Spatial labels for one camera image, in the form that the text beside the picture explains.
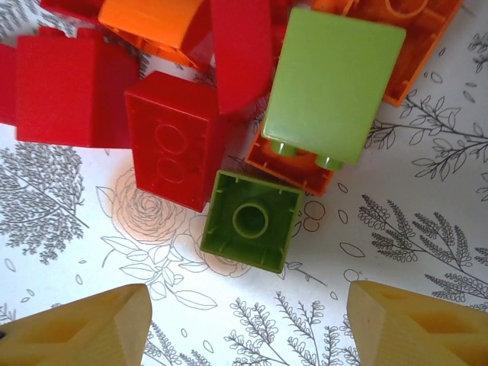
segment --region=pile of toy blocks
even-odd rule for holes
[[[1,46],[0,120],[17,139],[131,148],[140,189],[200,212],[210,200],[203,251],[280,272],[303,191],[358,162],[381,100],[401,104],[462,1],[40,4],[84,25]],[[199,72],[215,55],[217,87],[139,80],[124,43]],[[246,161],[269,178],[219,170],[231,126],[267,97]]]

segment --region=green building block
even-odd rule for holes
[[[272,149],[315,153],[328,170],[357,163],[405,35],[390,25],[294,8],[262,131]]]
[[[220,170],[201,250],[280,273],[303,192]]]

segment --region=branch drawing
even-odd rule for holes
[[[238,335],[236,330],[224,337],[230,342],[230,348],[239,355],[233,361],[233,366],[296,365],[298,362],[303,366],[340,366],[344,364],[343,360],[350,365],[359,366],[359,363],[350,361],[349,354],[358,360],[355,348],[339,347],[341,339],[337,326],[324,326],[323,344],[319,340],[317,328],[322,324],[325,307],[318,300],[309,306],[298,301],[297,310],[294,310],[281,292],[276,293],[275,299],[279,313],[283,314],[282,319],[287,320],[297,333],[297,336],[287,338],[287,346],[296,357],[287,360],[275,346],[278,327],[276,320],[271,318],[271,312],[264,305],[256,303],[248,306],[245,301],[237,298],[230,307],[234,310],[234,316],[246,328],[250,339]]]
[[[466,301],[466,296],[488,300],[488,282],[467,270],[475,262],[486,265],[487,248],[474,249],[480,254],[474,257],[474,262],[463,230],[458,225],[452,226],[440,213],[435,212],[433,218],[416,213],[416,220],[410,224],[394,202],[388,201],[389,207],[382,207],[367,195],[363,199],[366,206],[359,208],[358,217],[376,230],[371,234],[374,239],[371,244],[379,254],[402,263],[416,262],[419,256],[429,255],[455,271],[446,273],[446,279],[425,275],[442,289],[433,291],[432,296],[460,303]]]
[[[39,252],[48,265],[83,237],[77,207],[83,205],[82,159],[68,146],[17,143],[0,149],[0,234],[22,254]]]
[[[483,36],[476,33],[467,48],[478,54],[473,58],[473,62],[476,65],[476,73],[480,73],[485,63],[488,63],[488,32]]]
[[[483,195],[483,197],[481,198],[482,202],[488,202],[488,172],[483,173],[481,175],[481,178],[485,181],[485,183],[484,183],[485,186],[478,188],[476,190],[476,193]]]
[[[133,168],[118,178],[114,189],[97,187],[96,193],[101,209],[119,234],[101,237],[110,247],[102,268],[112,253],[118,254],[118,263],[128,260],[119,270],[144,281],[154,301],[172,296],[187,307],[210,310],[217,306],[211,297],[181,289],[185,273],[211,270],[236,278],[250,269],[202,252],[206,217],[138,189]]]
[[[457,172],[468,157],[488,162],[488,136],[479,123],[473,122],[472,132],[461,131],[456,127],[461,108],[445,107],[445,97],[437,101],[431,95],[414,101],[417,90],[412,90],[403,103],[400,119],[410,119],[408,124],[391,124],[379,120],[373,122],[365,148],[377,144],[378,149],[389,149],[394,143],[399,129],[413,132],[409,145],[415,146],[426,138],[432,138],[435,156],[412,161],[421,170],[417,178],[439,176],[444,181]]]
[[[155,343],[155,334],[156,339],[159,342],[159,346],[157,346]],[[146,345],[144,346],[144,355],[154,360],[157,364],[163,366],[174,366],[177,364],[182,364],[182,362],[184,362],[187,366],[211,366],[210,362],[195,350],[191,351],[191,355],[194,357],[194,359],[183,353],[178,355],[176,353],[175,346],[169,341],[166,334],[153,321],[151,322]]]
[[[11,311],[8,309],[7,303],[0,306],[0,325],[13,322],[17,319],[17,310]]]

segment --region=red building block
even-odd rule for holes
[[[210,3],[220,113],[234,114],[248,108],[271,87],[274,67],[271,2],[211,0]]]
[[[35,143],[128,148],[124,92],[138,62],[97,30],[77,38],[40,29],[18,38],[17,138]]]
[[[257,132],[246,162],[304,191],[322,196],[332,179],[333,172],[315,163],[316,155],[298,150],[296,156],[283,156],[271,151],[271,141]]]
[[[15,125],[16,50],[0,43],[0,124]]]
[[[126,91],[126,102],[137,187],[201,212],[230,129],[217,91],[153,72]]]
[[[99,25],[98,13],[104,0],[41,0],[40,6],[62,18],[78,19]]]

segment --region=orange building block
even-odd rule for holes
[[[398,107],[462,4],[463,0],[316,0],[312,9],[406,29],[384,95]]]
[[[106,0],[98,20],[144,52],[199,71],[209,66],[208,0]]]
[[[304,191],[322,196],[333,172],[320,168],[315,159],[315,154],[303,150],[298,150],[296,156],[272,152],[271,141],[262,137],[259,131],[252,142],[246,162]]]

